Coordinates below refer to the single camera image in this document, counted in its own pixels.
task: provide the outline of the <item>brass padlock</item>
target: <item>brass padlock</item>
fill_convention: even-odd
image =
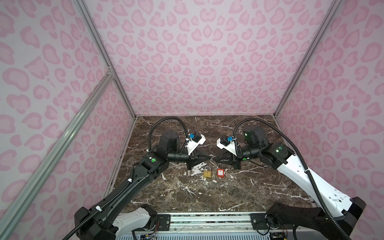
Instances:
[[[207,167],[209,167],[209,166],[206,166],[206,167],[204,168],[203,177],[209,177],[209,178],[212,178],[211,167],[209,167],[209,171],[206,170]]]

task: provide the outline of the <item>brown marble surface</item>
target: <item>brown marble surface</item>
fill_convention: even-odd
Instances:
[[[223,150],[216,146],[222,135],[232,135],[234,127],[243,119],[254,116],[183,116],[189,132],[199,130],[205,137],[201,151],[213,157]],[[258,116],[275,124],[272,116]],[[147,136],[154,123],[163,117],[138,117],[128,149],[121,164],[115,186],[129,174],[132,163],[137,162],[147,149]],[[184,131],[179,122],[172,120],[159,125],[152,135],[152,146],[156,145],[162,132],[173,129],[180,133],[183,143]],[[283,142],[270,127],[264,126],[269,142]],[[205,179],[202,171],[212,169],[213,177]],[[185,164],[170,163],[169,168],[155,182],[145,187],[122,212],[135,210],[142,204],[153,205],[158,212],[204,212],[204,211],[266,211],[275,201],[296,207],[311,207],[308,195],[294,182],[277,170],[263,168],[250,162],[242,162],[242,169],[235,170],[224,165],[227,176],[216,175],[217,163],[213,160],[195,166],[188,171]]]

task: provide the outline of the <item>red padlock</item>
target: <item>red padlock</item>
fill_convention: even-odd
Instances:
[[[221,169],[221,168],[217,168],[217,176],[218,177],[224,177],[224,169]]]

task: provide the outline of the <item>pink patterned wall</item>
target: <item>pink patterned wall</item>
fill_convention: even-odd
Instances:
[[[383,12],[346,2],[278,118],[315,172],[367,203],[354,240],[384,235]]]
[[[131,123],[111,83],[10,239],[62,239],[72,230],[74,213],[101,200]]]
[[[71,0],[0,2],[0,217],[105,73]]]
[[[331,0],[86,0],[136,114],[273,113]]]

